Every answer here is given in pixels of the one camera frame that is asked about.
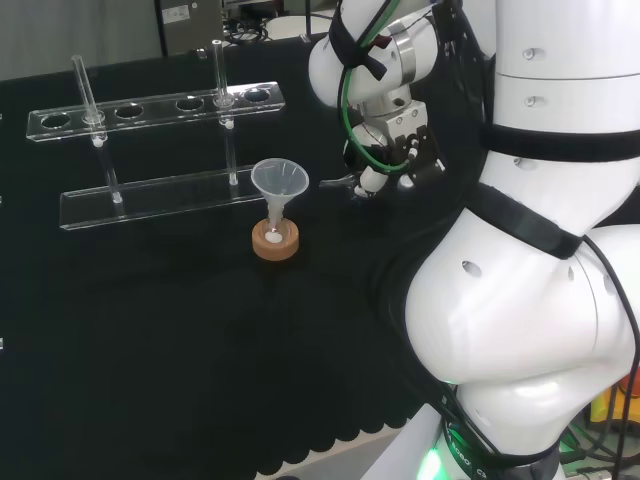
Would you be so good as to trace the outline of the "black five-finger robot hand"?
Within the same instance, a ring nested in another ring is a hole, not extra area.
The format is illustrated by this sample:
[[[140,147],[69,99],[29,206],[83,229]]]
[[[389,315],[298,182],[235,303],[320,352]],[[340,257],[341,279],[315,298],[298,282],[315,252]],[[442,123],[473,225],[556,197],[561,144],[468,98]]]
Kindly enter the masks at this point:
[[[378,164],[373,166],[353,145],[345,148],[345,157],[353,159],[360,171],[354,185],[356,196],[374,197],[389,182],[401,192],[411,191],[444,173],[423,102],[404,97],[371,100],[358,110],[362,121],[353,133]]]

